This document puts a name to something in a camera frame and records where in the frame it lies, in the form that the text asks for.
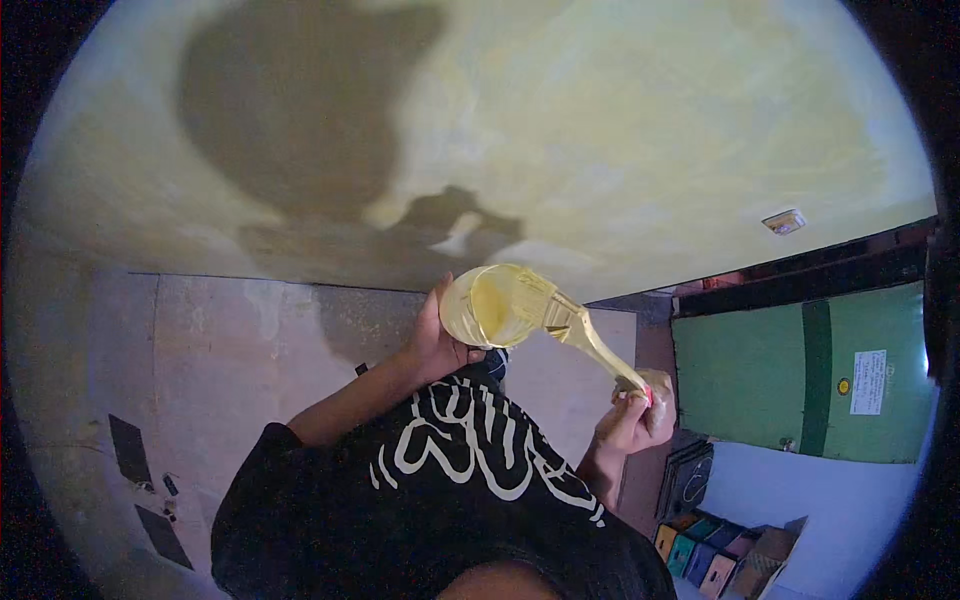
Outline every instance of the black t-shirt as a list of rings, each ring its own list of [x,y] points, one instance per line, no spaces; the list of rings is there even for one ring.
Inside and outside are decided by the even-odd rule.
[[[450,375],[332,448],[267,425],[213,526],[218,585],[237,598],[432,598],[472,566],[513,560],[563,598],[675,598],[653,544],[485,375]]]

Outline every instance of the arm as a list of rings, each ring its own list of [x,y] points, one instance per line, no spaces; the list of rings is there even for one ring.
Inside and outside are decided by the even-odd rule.
[[[641,371],[651,398],[641,391],[613,392],[613,408],[600,419],[576,474],[608,510],[616,512],[628,454],[665,444],[673,436],[677,408],[665,372]]]
[[[451,274],[431,290],[417,316],[414,334],[403,349],[360,375],[332,396],[293,417],[287,426],[305,445],[333,445],[357,425],[387,413],[420,387],[483,360],[440,323],[440,298]]]

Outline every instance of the white wall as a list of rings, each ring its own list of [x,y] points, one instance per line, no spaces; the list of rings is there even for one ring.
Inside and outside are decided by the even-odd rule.
[[[916,465],[833,461],[716,443],[701,508],[746,526],[781,526],[809,516],[778,586],[784,592],[849,598],[900,523],[917,485],[929,437],[928,430]]]

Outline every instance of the floor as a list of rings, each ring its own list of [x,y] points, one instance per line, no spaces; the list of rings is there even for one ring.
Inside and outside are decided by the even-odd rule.
[[[210,524],[263,426],[287,421],[350,382],[361,363],[399,349],[422,302],[419,294],[126,273],[98,274],[93,293],[90,394],[140,427],[155,481],[175,478],[175,530],[197,572],[209,572]],[[669,368],[668,329],[638,328],[634,312],[591,316],[617,355]],[[606,372],[545,334],[516,348],[505,385],[572,464],[610,407]],[[637,457],[623,511],[649,535],[645,513],[662,459]]]

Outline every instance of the green door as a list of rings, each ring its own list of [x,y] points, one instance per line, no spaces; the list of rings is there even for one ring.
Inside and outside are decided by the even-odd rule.
[[[678,319],[681,425],[721,440],[915,462],[930,417],[923,285]]]

